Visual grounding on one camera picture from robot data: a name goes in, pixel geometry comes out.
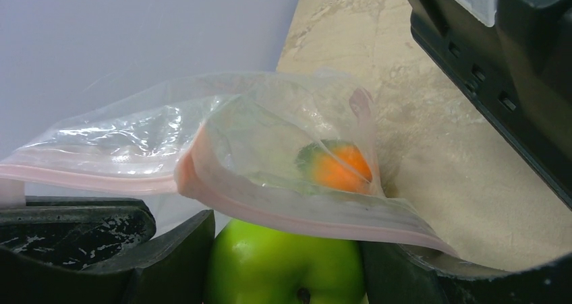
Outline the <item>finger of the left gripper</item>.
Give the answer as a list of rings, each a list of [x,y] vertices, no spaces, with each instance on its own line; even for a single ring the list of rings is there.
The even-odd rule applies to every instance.
[[[28,196],[1,209],[1,248],[50,266],[83,270],[147,242],[156,221],[127,197]]]

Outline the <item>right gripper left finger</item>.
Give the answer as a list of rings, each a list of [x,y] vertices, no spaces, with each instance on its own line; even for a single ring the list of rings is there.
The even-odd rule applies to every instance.
[[[113,257],[75,270],[1,250],[2,303],[202,303],[213,210]]]

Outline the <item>clear zip top bag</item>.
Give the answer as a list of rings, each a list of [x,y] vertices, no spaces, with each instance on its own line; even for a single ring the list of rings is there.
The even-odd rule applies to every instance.
[[[1,161],[1,206],[38,183],[115,195],[179,194],[272,229],[415,245],[449,255],[405,199],[381,186],[371,93],[341,73],[224,72],[176,78],[64,119]],[[304,146],[355,144],[370,193],[305,180]]]

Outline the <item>toy green apple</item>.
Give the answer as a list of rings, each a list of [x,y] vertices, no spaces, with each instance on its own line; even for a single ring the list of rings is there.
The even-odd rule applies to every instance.
[[[357,242],[232,219],[215,237],[203,303],[362,303]]]

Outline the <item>toy mango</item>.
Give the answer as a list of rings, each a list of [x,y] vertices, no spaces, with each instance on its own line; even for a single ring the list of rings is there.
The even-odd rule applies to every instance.
[[[299,150],[295,165],[302,177],[312,183],[351,193],[370,193],[372,171],[353,143],[324,139]]]

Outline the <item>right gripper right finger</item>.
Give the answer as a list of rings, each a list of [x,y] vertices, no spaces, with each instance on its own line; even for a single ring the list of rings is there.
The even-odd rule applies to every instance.
[[[571,255],[517,272],[437,250],[360,242],[370,303],[570,303]]]

